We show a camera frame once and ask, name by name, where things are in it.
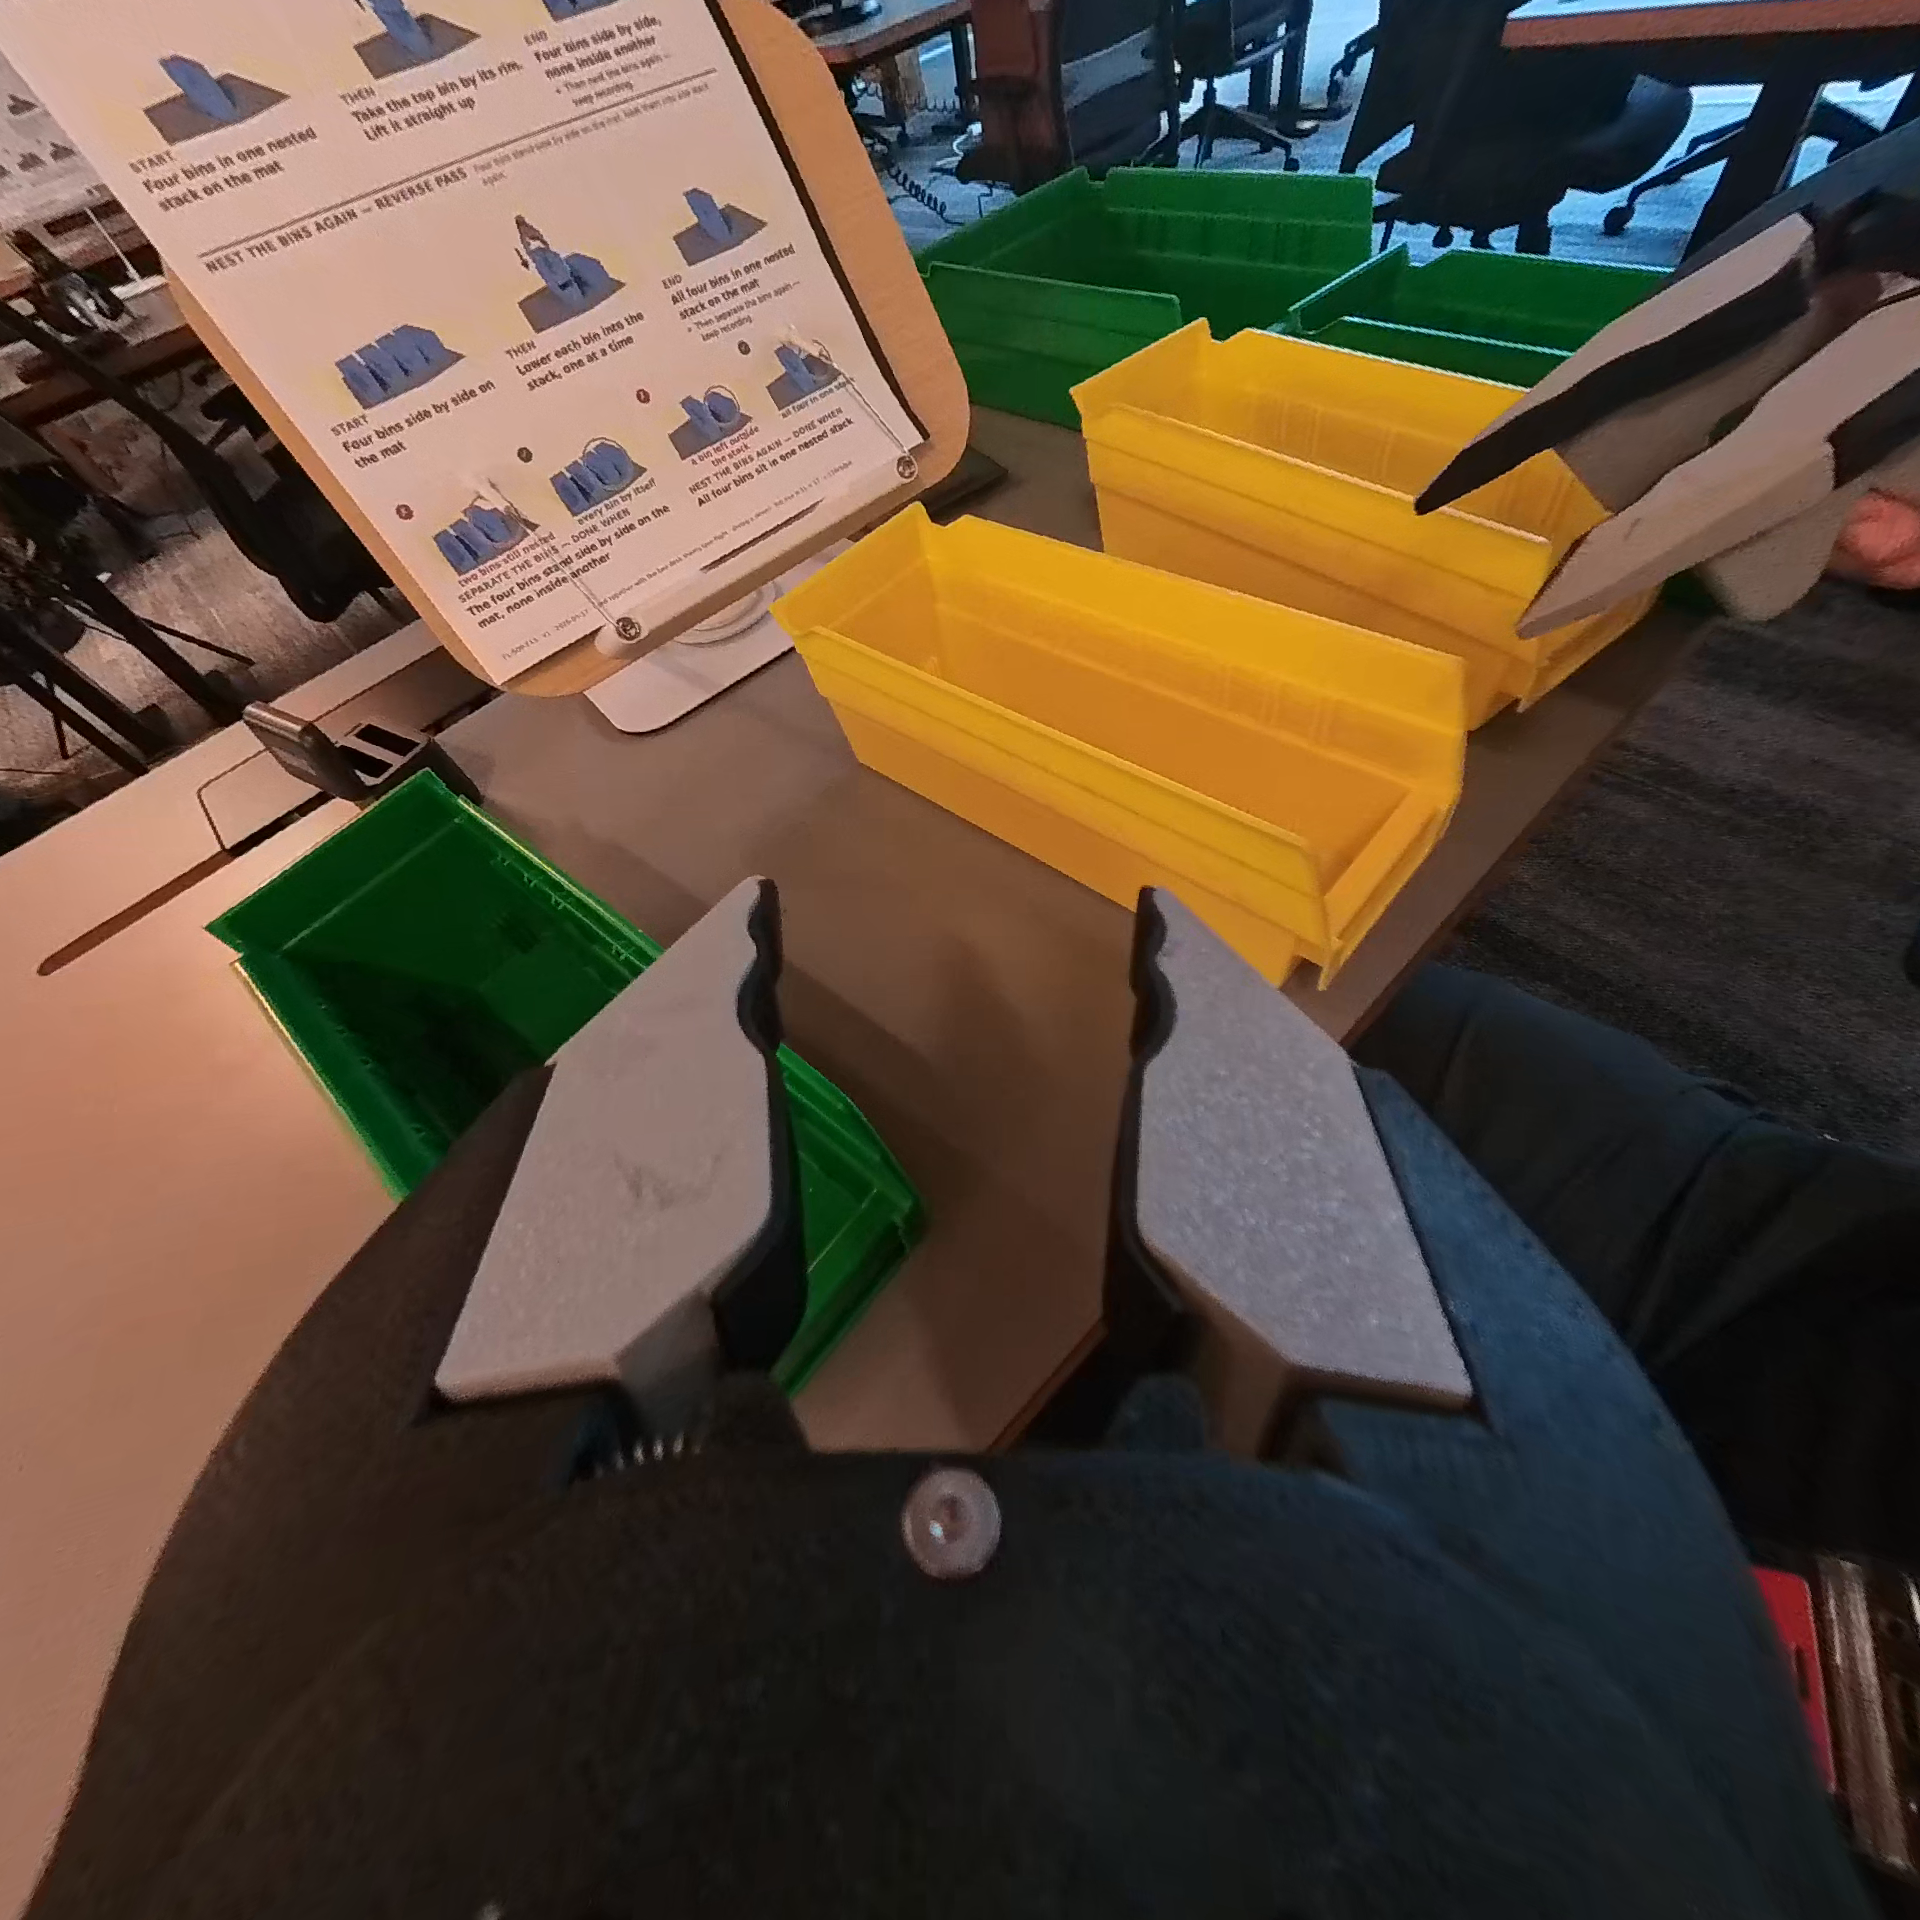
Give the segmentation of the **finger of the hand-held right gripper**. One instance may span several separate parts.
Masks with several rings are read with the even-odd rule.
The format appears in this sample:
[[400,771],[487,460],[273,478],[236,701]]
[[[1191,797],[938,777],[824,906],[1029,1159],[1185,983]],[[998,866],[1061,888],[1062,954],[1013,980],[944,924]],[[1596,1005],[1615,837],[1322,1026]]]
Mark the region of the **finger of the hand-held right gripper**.
[[1894,277],[1916,277],[1912,264],[1805,285],[1805,232],[1783,222],[1709,270],[1667,277],[1458,448],[1414,509],[1452,505],[1545,451],[1609,515],[1645,499],[1724,419],[1883,301]]
[[1702,571],[1721,611],[1775,616],[1820,577],[1843,526],[1837,454],[1735,430],[1585,533],[1518,616],[1518,635],[1563,628]]

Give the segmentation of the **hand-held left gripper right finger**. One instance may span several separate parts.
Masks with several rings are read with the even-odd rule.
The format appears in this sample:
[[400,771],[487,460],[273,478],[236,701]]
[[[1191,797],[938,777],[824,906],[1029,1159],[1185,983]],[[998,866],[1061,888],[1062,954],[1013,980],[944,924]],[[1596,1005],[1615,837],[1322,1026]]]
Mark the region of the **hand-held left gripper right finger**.
[[1233,1454],[1322,1397],[1473,1411],[1345,1047],[1166,885],[1139,896],[1106,1343],[1176,1372]]

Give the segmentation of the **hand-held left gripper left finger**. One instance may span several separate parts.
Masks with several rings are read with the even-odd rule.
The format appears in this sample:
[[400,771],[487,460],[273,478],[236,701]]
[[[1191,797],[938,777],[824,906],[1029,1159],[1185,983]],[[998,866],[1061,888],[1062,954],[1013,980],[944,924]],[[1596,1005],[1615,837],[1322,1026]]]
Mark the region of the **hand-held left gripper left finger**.
[[746,878],[556,1047],[438,1364],[447,1402],[697,1403],[773,1372],[809,1293],[778,977],[778,888]]

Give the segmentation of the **yellow plastic bin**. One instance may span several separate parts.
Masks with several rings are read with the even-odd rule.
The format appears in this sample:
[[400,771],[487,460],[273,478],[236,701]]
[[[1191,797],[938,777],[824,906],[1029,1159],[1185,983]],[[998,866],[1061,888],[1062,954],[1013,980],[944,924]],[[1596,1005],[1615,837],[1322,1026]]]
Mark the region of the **yellow plastic bin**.
[[1521,388],[1196,319],[1071,388],[1101,548],[1461,658],[1467,725],[1531,705],[1658,587],[1521,635],[1603,505],[1542,451],[1431,515],[1414,496]]
[[1001,521],[911,505],[773,616],[863,765],[1272,986],[1332,983],[1461,794],[1458,658]]

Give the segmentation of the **person's right hand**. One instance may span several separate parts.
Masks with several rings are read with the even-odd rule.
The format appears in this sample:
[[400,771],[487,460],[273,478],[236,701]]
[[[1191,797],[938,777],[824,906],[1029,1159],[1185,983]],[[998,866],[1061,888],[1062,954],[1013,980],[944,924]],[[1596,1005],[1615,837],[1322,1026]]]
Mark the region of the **person's right hand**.
[[1867,490],[1853,499],[1826,571],[1870,590],[1916,593],[1916,502]]

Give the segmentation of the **wooden table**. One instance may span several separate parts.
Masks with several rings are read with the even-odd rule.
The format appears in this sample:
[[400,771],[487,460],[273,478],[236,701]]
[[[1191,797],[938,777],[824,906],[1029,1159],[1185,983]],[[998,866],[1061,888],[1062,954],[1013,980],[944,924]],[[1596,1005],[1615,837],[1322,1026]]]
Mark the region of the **wooden table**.
[[1783,192],[1826,84],[1906,78],[1889,127],[1916,115],[1913,2],[1525,2],[1503,21],[1500,46],[1609,49],[1672,84],[1757,85],[1685,255]]

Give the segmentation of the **black office chair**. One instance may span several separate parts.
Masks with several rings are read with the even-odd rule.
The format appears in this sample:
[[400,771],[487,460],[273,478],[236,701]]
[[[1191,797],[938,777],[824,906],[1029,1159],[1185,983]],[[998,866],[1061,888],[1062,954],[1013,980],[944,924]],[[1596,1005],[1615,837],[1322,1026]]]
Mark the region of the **black office chair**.
[[1371,66],[1350,115],[1342,174],[1408,132],[1377,165],[1374,219],[1465,229],[1488,247],[1552,252],[1552,210],[1572,192],[1635,183],[1681,138],[1691,85],[1649,78],[1609,46],[1506,49],[1516,2],[1381,2]]
[[1197,91],[1176,145],[1191,142],[1196,166],[1206,166],[1218,142],[1244,142],[1257,156],[1280,153],[1283,169],[1298,174],[1293,139],[1302,127],[1275,120],[1265,84],[1299,81],[1311,5],[1308,2],[1179,2],[1175,11],[1175,67],[1179,99]]

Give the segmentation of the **person's dark clothing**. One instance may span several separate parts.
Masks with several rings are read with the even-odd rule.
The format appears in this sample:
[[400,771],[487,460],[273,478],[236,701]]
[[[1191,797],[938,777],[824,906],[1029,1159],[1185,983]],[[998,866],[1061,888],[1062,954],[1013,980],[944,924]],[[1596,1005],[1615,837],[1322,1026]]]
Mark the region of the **person's dark clothing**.
[[1916,1164],[1425,968],[1359,1036],[1587,1291],[1742,1537],[1916,1570]]

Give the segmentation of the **white stand base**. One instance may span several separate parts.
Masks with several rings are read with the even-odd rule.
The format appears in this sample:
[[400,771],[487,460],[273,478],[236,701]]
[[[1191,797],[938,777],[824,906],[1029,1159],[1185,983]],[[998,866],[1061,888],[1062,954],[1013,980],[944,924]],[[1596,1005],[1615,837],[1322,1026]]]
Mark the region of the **white stand base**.
[[805,562],[754,587],[597,682],[588,704],[621,732],[658,732],[697,713],[793,650],[773,604],[814,571],[817,565]]

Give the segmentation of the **red and black object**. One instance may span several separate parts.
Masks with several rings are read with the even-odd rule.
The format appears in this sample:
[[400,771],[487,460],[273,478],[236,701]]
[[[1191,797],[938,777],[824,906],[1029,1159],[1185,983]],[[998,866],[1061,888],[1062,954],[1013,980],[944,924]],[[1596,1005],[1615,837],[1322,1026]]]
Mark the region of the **red and black object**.
[[1888,1916],[1916,1913],[1916,1571],[1846,1550],[1754,1564],[1814,1766]]

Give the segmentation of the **wooden display board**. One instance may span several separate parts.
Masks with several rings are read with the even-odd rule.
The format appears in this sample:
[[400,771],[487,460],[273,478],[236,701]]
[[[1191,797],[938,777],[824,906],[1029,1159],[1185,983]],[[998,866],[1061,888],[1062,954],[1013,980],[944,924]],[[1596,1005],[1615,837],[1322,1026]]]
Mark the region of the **wooden display board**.
[[[919,458],[917,484],[896,478],[871,499],[817,505],[776,533],[754,535],[742,557],[724,562],[716,584],[694,593],[689,604],[642,616],[645,650],[631,658],[658,650],[799,562],[824,560],[833,542],[860,539],[902,505],[925,502],[935,488],[955,475],[973,430],[968,379],[898,232],[884,184],[863,156],[848,111],[835,100],[824,54],[769,2],[716,2],[713,11],[730,35],[733,60],[754,84],[763,115],[799,177],[824,252],[833,255],[844,277],[848,301],[869,330],[875,357],[896,377],[902,401],[925,428],[925,439],[914,448]],[[631,662],[597,653],[592,635],[612,622],[604,616],[564,653],[508,673],[499,664],[486,664],[447,613],[429,611],[423,587],[403,587],[403,599],[418,616],[418,628],[450,658],[499,692],[526,692],[532,696],[588,692]]]

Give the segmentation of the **printed instruction sheet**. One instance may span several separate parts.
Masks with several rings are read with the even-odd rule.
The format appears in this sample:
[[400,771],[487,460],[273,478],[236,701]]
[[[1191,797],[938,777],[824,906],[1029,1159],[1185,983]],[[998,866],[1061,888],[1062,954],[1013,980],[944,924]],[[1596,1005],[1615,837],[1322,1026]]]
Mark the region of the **printed instruction sheet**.
[[5,2],[4,54],[486,664],[658,616],[925,428],[716,2]]

